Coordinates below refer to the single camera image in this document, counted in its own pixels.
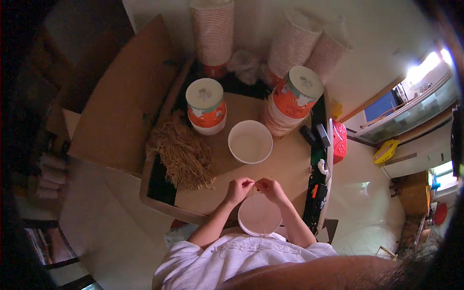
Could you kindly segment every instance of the white shirt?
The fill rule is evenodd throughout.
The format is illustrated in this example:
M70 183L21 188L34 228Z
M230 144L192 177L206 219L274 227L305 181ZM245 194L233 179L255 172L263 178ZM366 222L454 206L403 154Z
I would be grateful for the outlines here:
M302 263L336 252L330 244L316 243L303 249L277 233L270 238L228 234L206 250L187 241L175 243L155 272L154 289L214 289L250 270L287 262Z

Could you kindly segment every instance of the red lid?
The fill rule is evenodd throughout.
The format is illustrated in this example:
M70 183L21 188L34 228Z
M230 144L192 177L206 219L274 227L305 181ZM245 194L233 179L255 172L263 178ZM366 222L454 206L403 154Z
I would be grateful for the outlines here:
M433 217L434 224L441 225L445 221L447 213L448 207L446 206L446 203L440 204L435 212L435 216Z

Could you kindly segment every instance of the stack of paper bowls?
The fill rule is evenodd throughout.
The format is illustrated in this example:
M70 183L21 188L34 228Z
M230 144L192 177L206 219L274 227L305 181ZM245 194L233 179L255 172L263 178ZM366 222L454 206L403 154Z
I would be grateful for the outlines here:
M332 77L341 59L351 51L350 44L341 27L324 28L314 51L304 66L314 71L326 84Z
M293 67L269 96L264 125L276 139L287 136L309 115L323 91L317 74L304 66Z
M233 0L193 0L190 14L200 62L213 68L225 66L232 56Z
M198 79L188 86L185 95L188 119L198 133L214 135L225 127L227 107L220 83L211 78Z
M283 29L274 38L268 67L272 74L284 78L290 69L302 65L321 36L322 28L298 9L285 13Z

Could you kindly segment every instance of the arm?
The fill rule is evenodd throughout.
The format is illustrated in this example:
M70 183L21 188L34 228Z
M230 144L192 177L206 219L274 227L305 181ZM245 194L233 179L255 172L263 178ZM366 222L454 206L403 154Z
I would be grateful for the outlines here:
M254 184L253 180L246 177L232 180L229 183L226 198L214 210L209 220L192 233L187 242L206 249L219 239L232 209L245 198Z
M256 182L256 188L263 192L270 201L279 206L289 242L302 248L317 243L313 233L300 218L277 181L262 178Z

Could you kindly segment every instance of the hand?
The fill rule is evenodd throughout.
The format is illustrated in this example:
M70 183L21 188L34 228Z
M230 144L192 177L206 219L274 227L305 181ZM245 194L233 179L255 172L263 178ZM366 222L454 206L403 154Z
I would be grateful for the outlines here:
M261 178L260 180L256 181L256 189L264 193L267 199L277 204L278 206L282 206L286 202L290 201L276 180Z
M254 180L248 177L242 177L229 182L229 189L227 190L224 202L236 206L245 198L246 194L255 184Z

